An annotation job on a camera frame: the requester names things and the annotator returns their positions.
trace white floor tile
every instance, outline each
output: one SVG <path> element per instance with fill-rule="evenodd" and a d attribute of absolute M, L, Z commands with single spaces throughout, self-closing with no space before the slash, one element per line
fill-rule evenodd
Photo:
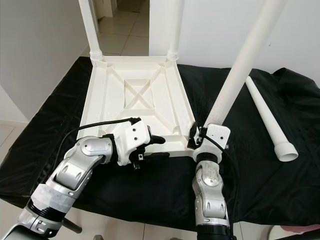
<path fill-rule="evenodd" d="M 144 235 L 143 223 L 123 221 L 76 208 L 72 208 L 66 218 L 81 226 L 82 233 L 76 234 L 62 227 L 52 239 L 93 240 L 95 235 L 101 235 L 105 240 L 142 240 Z"/>
<path fill-rule="evenodd" d="M 4 160 L 5 156 L 8 153 L 8 150 L 11 148 L 12 144 L 19 137 L 19 135 L 24 130 L 24 127 L 16 126 L 10 135 L 5 139 L 3 144 L 0 146 L 0 163 Z"/>
<path fill-rule="evenodd" d="M 99 23 L 100 33 L 129 35 L 138 15 L 137 12 L 119 11 L 114 17 L 105 17 Z"/>
<path fill-rule="evenodd" d="M 239 222 L 234 224 L 233 232 L 238 240 L 243 240 Z M 164 226 L 145 225 L 143 240 L 169 240 L 170 238 L 195 240 L 197 233 Z"/>
<path fill-rule="evenodd" d="M 297 235 L 297 234 L 299 235 L 302 233 L 285 231 L 280 226 L 273 226 L 273 228 L 271 229 L 270 234 L 269 234 L 269 240 L 283 239 L 283 238 L 290 237 L 290 236 Z"/>
<path fill-rule="evenodd" d="M 0 199 L 0 239 L 17 222 L 22 209 Z"/>
<path fill-rule="evenodd" d="M 114 54 L 114 53 L 109 53 L 109 52 L 103 52 L 103 56 L 120 56 L 120 54 Z"/>
<path fill-rule="evenodd" d="M 130 36 L 137 37 L 149 37 L 149 23 L 148 22 L 138 22 L 136 21 L 130 32 Z"/>
<path fill-rule="evenodd" d="M 121 56 L 148 56 L 149 38 L 141 36 L 129 36 L 123 48 Z"/>
<path fill-rule="evenodd" d="M 141 6 L 140 13 L 143 15 L 149 15 L 150 13 L 150 0 L 146 0 Z"/>
<path fill-rule="evenodd" d="M 143 14 L 143 13 L 139 13 L 138 17 L 136 18 L 136 23 L 149 23 L 150 21 L 150 16 L 149 14 Z"/>
<path fill-rule="evenodd" d="M 267 240 L 272 226 L 260 225 L 250 222 L 240 222 L 243 240 Z"/>
<path fill-rule="evenodd" d="M 243 234 L 241 231 L 240 222 L 236 222 L 233 224 L 233 234 L 236 236 L 237 240 L 244 240 Z"/>
<path fill-rule="evenodd" d="M 14 126 L 0 125 L 0 146 L 4 143 L 14 128 Z"/>
<path fill-rule="evenodd" d="M 103 53 L 121 54 L 128 36 L 102 33 L 98 37 L 100 49 Z"/>

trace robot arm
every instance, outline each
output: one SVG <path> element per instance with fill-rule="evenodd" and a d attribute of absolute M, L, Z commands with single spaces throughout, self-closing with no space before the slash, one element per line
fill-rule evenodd
<path fill-rule="evenodd" d="M 143 160 L 147 145 L 165 142 L 164 138 L 153 136 L 142 121 L 125 129 L 117 138 L 107 136 L 80 138 L 66 152 L 64 160 L 46 183 L 37 186 L 19 215 L 17 224 L 3 239 L 9 239 L 7 237 L 10 234 L 18 234 L 21 229 L 31 232 L 31 236 L 36 233 L 43 238 L 54 237 L 63 225 L 65 215 L 90 180 L 94 167 L 109 163 L 112 156 L 117 155 L 116 160 L 120 166 L 132 162 L 137 169 L 137 161 Z"/>
<path fill-rule="evenodd" d="M 234 240 L 227 205 L 222 194 L 223 180 L 219 174 L 222 150 L 226 148 L 229 128 L 209 124 L 200 129 L 193 152 L 197 166 L 192 187 L 195 193 L 195 224 L 198 240 Z"/>

